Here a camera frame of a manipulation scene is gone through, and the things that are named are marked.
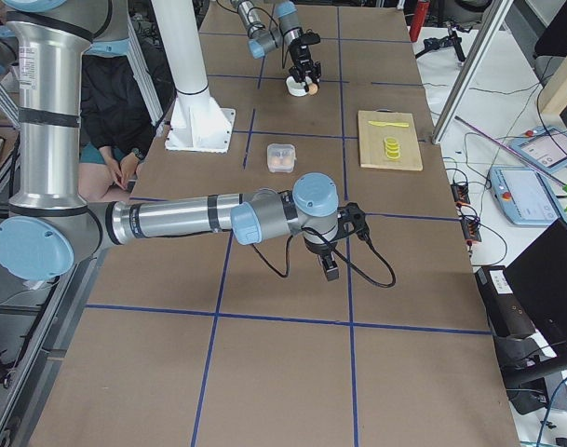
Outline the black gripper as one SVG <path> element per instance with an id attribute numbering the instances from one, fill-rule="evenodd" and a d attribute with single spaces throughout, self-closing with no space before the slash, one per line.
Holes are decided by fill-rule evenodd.
<path id="1" fill-rule="evenodd" d="M 336 249 L 337 242 L 327 240 L 316 229 L 311 227 L 303 228 L 304 245 L 309 251 L 318 255 L 324 276 L 328 281 L 339 278 L 339 268 L 336 263 L 333 251 Z"/>
<path id="2" fill-rule="evenodd" d="M 309 92 L 310 78 L 313 83 L 319 85 L 321 77 L 321 65 L 319 61 L 312 59 L 309 46 L 301 46 L 296 40 L 291 43 L 289 53 L 292 60 L 292 66 L 289 69 L 293 78 L 304 78 L 304 92 Z"/>

